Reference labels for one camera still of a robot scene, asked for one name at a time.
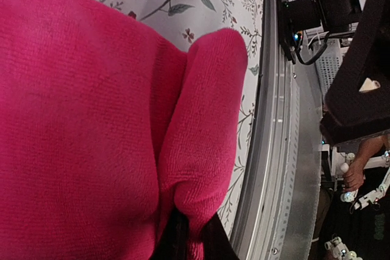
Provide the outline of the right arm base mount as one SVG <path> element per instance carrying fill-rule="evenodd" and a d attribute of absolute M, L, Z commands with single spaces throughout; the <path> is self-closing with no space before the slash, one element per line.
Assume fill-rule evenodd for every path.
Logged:
<path fill-rule="evenodd" d="M 276 0 L 278 42 L 285 57 L 292 63 L 313 64 L 326 50 L 328 39 L 347 32 L 362 14 L 360 0 Z M 303 61 L 303 32 L 323 28 L 324 44 L 308 61 Z"/>

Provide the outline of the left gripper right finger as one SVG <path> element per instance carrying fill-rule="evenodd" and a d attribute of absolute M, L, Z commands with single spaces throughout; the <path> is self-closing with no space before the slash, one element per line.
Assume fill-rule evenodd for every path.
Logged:
<path fill-rule="evenodd" d="M 224 227 L 215 213 L 201 231 L 205 260 L 239 260 L 225 233 Z"/>

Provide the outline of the operator bare hand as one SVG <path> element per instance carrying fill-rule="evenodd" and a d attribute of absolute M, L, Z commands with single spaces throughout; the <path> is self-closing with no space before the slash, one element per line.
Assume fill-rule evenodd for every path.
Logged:
<path fill-rule="evenodd" d="M 357 191 L 364 183 L 364 168 L 367 162 L 382 147 L 389 147 L 388 135 L 381 135 L 361 141 L 354 161 L 344 174 L 345 192 Z"/>

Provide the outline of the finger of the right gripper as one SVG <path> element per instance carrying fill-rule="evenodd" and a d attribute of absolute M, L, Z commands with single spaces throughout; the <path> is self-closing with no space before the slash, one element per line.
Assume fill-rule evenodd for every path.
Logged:
<path fill-rule="evenodd" d="M 320 130 L 331 146 L 389 133 L 389 0 L 366 0 L 325 105 Z"/>

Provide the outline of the pink towel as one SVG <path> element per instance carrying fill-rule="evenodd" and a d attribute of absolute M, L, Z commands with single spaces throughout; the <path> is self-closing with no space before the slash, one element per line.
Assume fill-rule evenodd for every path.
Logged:
<path fill-rule="evenodd" d="M 151 259 L 177 208 L 204 259 L 246 69 L 233 29 L 183 52 L 94 0 L 1 0 L 1 258 Z"/>

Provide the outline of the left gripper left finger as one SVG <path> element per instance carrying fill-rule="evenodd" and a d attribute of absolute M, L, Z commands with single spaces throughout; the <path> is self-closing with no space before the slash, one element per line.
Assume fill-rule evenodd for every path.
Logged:
<path fill-rule="evenodd" d="M 186 260 L 189 221 L 177 208 L 171 212 L 151 260 Z"/>

